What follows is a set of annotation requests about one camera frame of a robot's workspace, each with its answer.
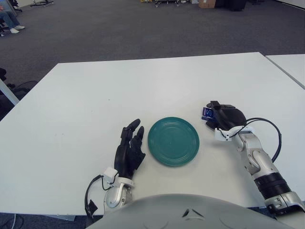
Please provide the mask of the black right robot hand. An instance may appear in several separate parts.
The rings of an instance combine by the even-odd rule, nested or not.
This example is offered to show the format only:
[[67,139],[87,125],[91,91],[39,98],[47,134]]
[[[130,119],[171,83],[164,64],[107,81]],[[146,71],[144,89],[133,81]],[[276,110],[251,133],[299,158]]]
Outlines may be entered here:
[[246,124],[246,117],[239,109],[230,104],[220,104],[218,101],[211,101],[203,108],[202,119],[213,130],[220,128],[228,131]]

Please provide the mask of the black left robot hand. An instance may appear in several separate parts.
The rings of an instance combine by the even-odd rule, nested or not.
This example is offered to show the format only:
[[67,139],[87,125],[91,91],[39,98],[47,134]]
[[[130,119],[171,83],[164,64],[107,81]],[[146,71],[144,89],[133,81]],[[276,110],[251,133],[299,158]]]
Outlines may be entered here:
[[141,150],[144,127],[141,126],[133,136],[140,123],[140,119],[136,119],[122,129],[121,142],[117,147],[114,160],[114,169],[118,171],[119,177],[132,180],[134,172],[146,156]]

